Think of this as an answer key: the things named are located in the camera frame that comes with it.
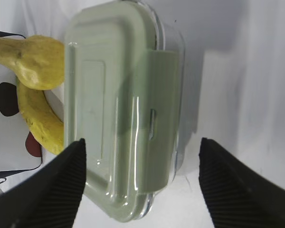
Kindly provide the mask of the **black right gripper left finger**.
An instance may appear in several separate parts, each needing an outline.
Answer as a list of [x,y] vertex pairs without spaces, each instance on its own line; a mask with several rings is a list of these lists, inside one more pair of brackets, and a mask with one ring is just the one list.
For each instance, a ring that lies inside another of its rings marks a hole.
[[0,195],[0,228],[71,228],[85,184],[86,144],[80,139]]

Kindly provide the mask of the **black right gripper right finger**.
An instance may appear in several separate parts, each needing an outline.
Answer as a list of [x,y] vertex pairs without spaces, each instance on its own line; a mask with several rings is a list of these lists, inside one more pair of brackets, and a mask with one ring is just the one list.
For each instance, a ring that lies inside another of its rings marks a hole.
[[285,228],[285,190],[202,138],[199,185],[216,228]]

